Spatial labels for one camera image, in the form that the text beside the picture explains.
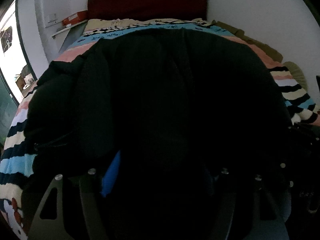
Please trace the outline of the dark red headboard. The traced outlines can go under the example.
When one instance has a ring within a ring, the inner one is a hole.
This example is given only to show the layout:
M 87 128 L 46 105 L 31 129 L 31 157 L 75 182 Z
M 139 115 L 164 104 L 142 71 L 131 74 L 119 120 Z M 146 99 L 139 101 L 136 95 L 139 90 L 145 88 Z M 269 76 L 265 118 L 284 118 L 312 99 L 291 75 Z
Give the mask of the dark red headboard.
M 207 20 L 207 7 L 207 0 L 87 0 L 89 20 Z

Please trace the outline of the olive green mattress edge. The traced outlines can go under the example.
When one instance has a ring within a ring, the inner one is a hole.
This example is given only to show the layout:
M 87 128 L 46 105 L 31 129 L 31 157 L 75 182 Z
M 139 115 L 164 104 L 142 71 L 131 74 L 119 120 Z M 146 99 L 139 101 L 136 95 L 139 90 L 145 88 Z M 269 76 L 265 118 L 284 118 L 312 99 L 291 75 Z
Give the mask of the olive green mattress edge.
M 236 27 L 233 27 L 231 25 L 228 25 L 220 21 L 216 22 L 215 20 L 212 20 L 212 24 L 218 27 L 221 27 L 223 29 L 226 29 L 227 31 L 229 31 L 236 37 L 242 39 L 243 41 L 247 42 L 248 44 L 252 44 L 260 48 L 273 61 L 279 62 L 285 67 L 287 67 L 291 75 L 293 76 L 293 78 L 302 86 L 302 88 L 304 88 L 306 91 L 308 90 L 308 84 L 301 68 L 294 62 L 291 62 L 291 61 L 283 62 L 283 56 L 281 55 L 280 52 L 278 52 L 277 50 L 273 49 L 272 47 L 270 47 L 265 43 L 262 43 L 251 37 L 246 36 L 245 32 L 242 29 L 238 29 Z

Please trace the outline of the white wall shelf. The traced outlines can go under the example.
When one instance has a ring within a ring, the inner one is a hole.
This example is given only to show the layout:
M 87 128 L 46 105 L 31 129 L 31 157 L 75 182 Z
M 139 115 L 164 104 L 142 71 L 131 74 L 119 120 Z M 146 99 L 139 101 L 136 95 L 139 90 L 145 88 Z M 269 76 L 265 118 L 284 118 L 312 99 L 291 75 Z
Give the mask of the white wall shelf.
M 64 31 L 67 31 L 67 30 L 70 30 L 70 29 L 72 29 L 73 27 L 76 27 L 76 26 L 78 26 L 78 25 L 81 25 L 81 24 L 83 24 L 83 23 L 86 23 L 88 20 L 84 20 L 84 21 L 81 21 L 81 22 L 79 22 L 79 23 L 76 23 L 76 24 L 72 24 L 72 25 L 70 25 L 70 26 L 68 26 L 68 27 L 65 27 L 65 28 L 63 28 L 63 29 L 61 29 L 60 31 L 57 31 L 56 33 L 54 33 L 53 35 L 52 35 L 52 38 L 55 38 L 57 35 L 59 35 L 60 33 L 63 33 Z

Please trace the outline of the bright window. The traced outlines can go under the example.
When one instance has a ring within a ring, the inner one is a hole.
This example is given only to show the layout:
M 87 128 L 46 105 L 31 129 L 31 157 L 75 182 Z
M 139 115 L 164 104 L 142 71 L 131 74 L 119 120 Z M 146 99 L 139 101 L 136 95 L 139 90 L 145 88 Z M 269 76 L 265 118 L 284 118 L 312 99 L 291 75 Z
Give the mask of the bright window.
M 1 72 L 12 97 L 21 103 L 35 80 L 18 35 L 16 2 L 12 2 L 1 19 Z

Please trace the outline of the pink Hello Kitty bedspread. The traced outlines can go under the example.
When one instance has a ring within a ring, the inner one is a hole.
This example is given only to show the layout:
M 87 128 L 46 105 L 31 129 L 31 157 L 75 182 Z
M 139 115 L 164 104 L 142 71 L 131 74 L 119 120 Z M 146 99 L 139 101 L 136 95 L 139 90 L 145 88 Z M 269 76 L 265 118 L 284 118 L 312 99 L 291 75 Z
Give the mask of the pink Hello Kitty bedspread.
M 87 51 L 101 38 L 112 39 L 144 29 L 189 29 L 215 34 L 228 40 L 245 44 L 225 27 L 218 27 L 200 18 L 191 21 L 177 19 L 153 19 L 137 21 L 124 20 L 89 20 L 83 34 L 73 42 L 57 61 L 71 62 L 77 56 Z M 250 45 L 255 53 L 262 59 L 279 86 L 285 103 L 293 107 L 292 122 L 310 121 L 319 125 L 319 105 L 310 98 L 306 89 L 297 82 L 283 64 L 271 59 L 256 45 Z M 21 198 L 26 192 L 23 187 L 27 179 L 33 174 L 33 162 L 36 157 L 26 148 L 24 128 L 27 122 L 29 102 L 35 95 L 39 84 L 32 85 L 31 91 L 24 97 L 15 117 L 11 123 L 9 133 L 4 143 L 4 155 L 1 157 L 1 213 L 14 234 L 19 239 L 28 239 L 27 220 L 23 217 Z

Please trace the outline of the large black garment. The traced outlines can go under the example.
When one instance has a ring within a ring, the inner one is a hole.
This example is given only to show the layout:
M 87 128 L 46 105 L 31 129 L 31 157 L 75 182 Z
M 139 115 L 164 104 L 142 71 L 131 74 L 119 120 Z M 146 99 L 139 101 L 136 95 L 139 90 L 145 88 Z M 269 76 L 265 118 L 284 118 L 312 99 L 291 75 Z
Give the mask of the large black garment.
M 36 154 L 22 197 L 34 218 L 60 172 L 120 153 L 110 239 L 213 239 L 213 182 L 224 168 L 270 171 L 291 123 L 248 46 L 194 30 L 146 29 L 54 61 L 29 103 Z

